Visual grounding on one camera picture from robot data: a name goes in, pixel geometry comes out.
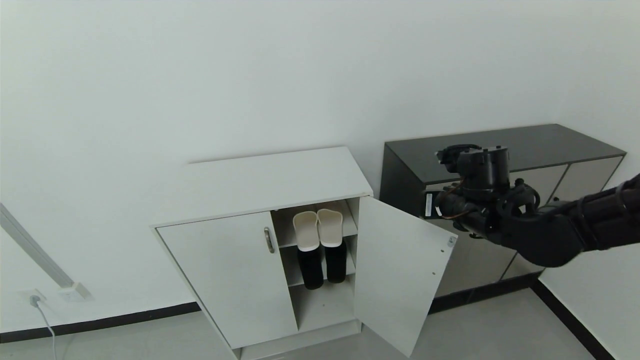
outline robotic hand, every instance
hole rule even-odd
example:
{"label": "robotic hand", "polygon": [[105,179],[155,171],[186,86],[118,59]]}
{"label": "robotic hand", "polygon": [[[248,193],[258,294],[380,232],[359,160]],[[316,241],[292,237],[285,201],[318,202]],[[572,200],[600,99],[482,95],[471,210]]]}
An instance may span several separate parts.
{"label": "robotic hand", "polygon": [[617,188],[539,207],[540,195],[523,179],[511,186],[507,148],[453,145],[436,155],[460,182],[445,187],[433,204],[473,238],[545,267],[563,266],[583,251],[640,243],[640,174]]}

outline gray cabinet door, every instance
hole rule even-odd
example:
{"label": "gray cabinet door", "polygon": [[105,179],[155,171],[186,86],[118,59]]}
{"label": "gray cabinet door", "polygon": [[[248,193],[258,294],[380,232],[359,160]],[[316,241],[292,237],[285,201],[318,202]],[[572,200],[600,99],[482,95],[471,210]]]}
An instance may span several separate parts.
{"label": "gray cabinet door", "polygon": [[622,157],[573,163],[554,192],[560,200],[573,201],[602,190]]}
{"label": "gray cabinet door", "polygon": [[[514,181],[521,177],[538,191],[541,201],[546,202],[565,168],[566,165],[513,172],[509,178]],[[447,184],[429,185],[428,190],[441,190],[444,185]],[[458,235],[458,242],[440,281],[437,297],[499,281],[515,255],[514,250],[488,240],[470,238],[469,233],[456,230],[450,220],[428,221]]]}

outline cabinet top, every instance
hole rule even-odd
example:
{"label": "cabinet top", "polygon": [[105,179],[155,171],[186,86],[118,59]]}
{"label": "cabinet top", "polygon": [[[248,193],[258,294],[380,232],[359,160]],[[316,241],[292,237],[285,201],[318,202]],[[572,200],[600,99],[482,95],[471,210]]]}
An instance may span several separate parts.
{"label": "cabinet top", "polygon": [[625,155],[616,147],[559,124],[399,140],[387,142],[385,147],[395,153],[423,183],[437,184],[457,177],[439,164],[435,152],[461,143],[508,147],[510,171]]}
{"label": "cabinet top", "polygon": [[372,195],[347,147],[185,165],[166,182],[152,226]]}

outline black baseboard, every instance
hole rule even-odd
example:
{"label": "black baseboard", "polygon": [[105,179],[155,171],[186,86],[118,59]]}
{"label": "black baseboard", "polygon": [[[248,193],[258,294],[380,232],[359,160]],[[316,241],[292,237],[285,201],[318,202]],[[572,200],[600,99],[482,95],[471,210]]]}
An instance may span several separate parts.
{"label": "black baseboard", "polygon": [[527,275],[512,277],[510,279],[480,286],[469,290],[459,291],[450,295],[433,299],[429,314],[439,313],[454,307],[471,304],[474,302],[513,293],[514,291],[530,288],[542,272],[534,272]]}
{"label": "black baseboard", "polygon": [[591,334],[589,330],[567,309],[560,300],[542,283],[536,281],[531,289],[562,321],[576,339],[582,343],[596,360],[615,360],[607,349]]}
{"label": "black baseboard", "polygon": [[[531,288],[544,301],[554,314],[562,321],[573,335],[584,345],[585,348],[597,360],[614,360],[613,356],[604,349],[602,344],[576,319],[573,314],[542,284],[538,277],[541,272],[514,277],[511,279],[496,282],[478,288],[460,291],[443,297],[433,299],[429,314],[439,313],[454,307],[471,304],[474,302],[498,297],[514,291]],[[162,309],[143,311],[128,315],[114,316],[111,318],[98,319],[89,322],[70,323],[66,325],[56,325],[53,327],[56,335],[75,334],[84,331],[107,329],[132,323],[146,322],[170,316],[183,315],[200,311],[200,307],[195,302],[176,306],[164,307]],[[46,327],[28,329],[21,331],[5,332],[0,334],[0,343],[10,343],[13,341],[31,340],[49,337],[49,330]]]}
{"label": "black baseboard", "polygon": [[[200,311],[200,306],[198,306],[198,304],[195,302],[190,302],[187,304],[164,307],[162,309],[142,311],[140,313],[114,316],[112,318],[98,319],[89,322],[56,325],[52,328],[56,335],[67,335],[75,334],[77,332],[107,329],[109,327],[168,318],[170,316],[194,313],[196,311]],[[51,336],[51,333],[49,333],[49,330],[46,327],[39,327],[37,329],[4,332],[0,334],[0,343],[11,343],[13,341],[47,338],[49,336]]]}

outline metal door handle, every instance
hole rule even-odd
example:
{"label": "metal door handle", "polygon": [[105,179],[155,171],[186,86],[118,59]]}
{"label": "metal door handle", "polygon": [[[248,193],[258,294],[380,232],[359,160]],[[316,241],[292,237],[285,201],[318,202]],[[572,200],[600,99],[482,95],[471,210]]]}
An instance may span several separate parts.
{"label": "metal door handle", "polygon": [[271,233],[269,233],[269,228],[264,228],[264,239],[267,240],[267,247],[269,248],[270,253],[274,253],[276,250],[273,248],[273,244],[271,243]]}

